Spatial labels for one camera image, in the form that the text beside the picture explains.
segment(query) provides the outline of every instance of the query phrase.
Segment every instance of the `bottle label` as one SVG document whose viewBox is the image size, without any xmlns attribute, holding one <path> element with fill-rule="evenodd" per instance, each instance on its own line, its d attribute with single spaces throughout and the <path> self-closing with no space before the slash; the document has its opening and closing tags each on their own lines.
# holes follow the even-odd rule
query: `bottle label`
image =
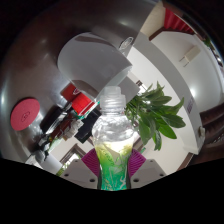
<svg viewBox="0 0 224 224">
<path fill-rule="evenodd" d="M 131 155 L 132 144 L 102 143 L 95 146 L 102 167 L 101 190 L 125 190 L 128 159 Z"/>
</svg>

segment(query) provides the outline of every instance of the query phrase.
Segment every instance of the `potted plant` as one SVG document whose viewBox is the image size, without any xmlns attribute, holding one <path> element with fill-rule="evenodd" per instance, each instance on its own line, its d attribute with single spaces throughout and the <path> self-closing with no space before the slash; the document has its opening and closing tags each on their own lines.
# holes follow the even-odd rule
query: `potted plant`
<svg viewBox="0 0 224 224">
<path fill-rule="evenodd" d="M 165 96 L 163 89 L 157 82 L 157 88 L 151 90 L 151 85 L 144 93 L 136 95 L 125 108 L 125 114 L 135 127 L 144 145 L 152 138 L 155 143 L 154 150 L 162 147 L 161 134 L 176 139 L 173 128 L 183 128 L 186 124 L 178 116 L 179 109 L 184 104 L 184 98 L 176 106 L 167 106 L 172 97 Z"/>
</svg>

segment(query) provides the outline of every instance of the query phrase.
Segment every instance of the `plastic bottle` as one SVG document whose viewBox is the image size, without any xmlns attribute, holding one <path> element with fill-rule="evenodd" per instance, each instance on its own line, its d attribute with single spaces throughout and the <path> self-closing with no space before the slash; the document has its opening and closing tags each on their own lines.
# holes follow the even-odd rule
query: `plastic bottle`
<svg viewBox="0 0 224 224">
<path fill-rule="evenodd" d="M 104 88 L 102 115 L 93 126 L 93 143 L 101 164 L 102 190 L 124 190 L 134 129 L 124 114 L 126 99 L 118 86 Z"/>
</svg>

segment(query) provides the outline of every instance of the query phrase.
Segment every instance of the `red object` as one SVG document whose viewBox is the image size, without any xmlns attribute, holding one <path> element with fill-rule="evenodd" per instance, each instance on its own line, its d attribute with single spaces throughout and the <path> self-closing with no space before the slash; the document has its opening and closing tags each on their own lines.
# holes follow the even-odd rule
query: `red object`
<svg viewBox="0 0 224 224">
<path fill-rule="evenodd" d="M 78 115 L 81 115 L 81 113 L 86 110 L 91 103 L 92 101 L 87 96 L 83 93 L 79 93 L 79 95 L 72 102 L 72 108 Z"/>
<path fill-rule="evenodd" d="M 61 95 L 69 102 L 72 102 L 78 95 L 80 91 L 73 85 L 69 84 L 65 89 L 62 90 Z"/>
<path fill-rule="evenodd" d="M 82 113 L 81 113 L 81 115 L 85 115 L 90 109 L 91 109 L 91 107 L 93 107 L 94 106 L 94 102 L 92 102 Z"/>
<path fill-rule="evenodd" d="M 18 103 L 11 113 L 11 126 L 20 131 L 27 128 L 37 117 L 40 104 L 35 99 L 25 99 Z"/>
<path fill-rule="evenodd" d="M 172 28 L 174 30 L 185 31 L 189 34 L 194 34 L 194 31 L 169 9 L 166 9 L 164 27 L 166 29 Z"/>
</svg>

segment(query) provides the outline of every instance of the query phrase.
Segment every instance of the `pink object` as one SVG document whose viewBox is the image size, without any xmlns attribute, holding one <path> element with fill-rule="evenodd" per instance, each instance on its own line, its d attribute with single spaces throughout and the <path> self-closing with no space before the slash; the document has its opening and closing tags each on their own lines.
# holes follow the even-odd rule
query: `pink object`
<svg viewBox="0 0 224 224">
<path fill-rule="evenodd" d="M 131 178 L 135 172 L 142 166 L 146 161 L 146 158 L 139 153 L 137 150 L 132 149 L 132 154 L 128 160 L 128 175 Z"/>
<path fill-rule="evenodd" d="M 98 160 L 96 150 L 91 149 L 83 158 L 82 161 L 86 166 L 97 176 L 100 175 L 100 162 Z"/>
<path fill-rule="evenodd" d="M 35 99 L 25 99 L 19 102 L 11 113 L 11 126 L 20 131 L 27 128 L 37 117 L 40 104 Z"/>
<path fill-rule="evenodd" d="M 166 9 L 164 27 L 166 29 L 172 28 L 174 30 L 185 31 L 189 34 L 194 34 L 194 31 L 169 9 Z"/>
</svg>

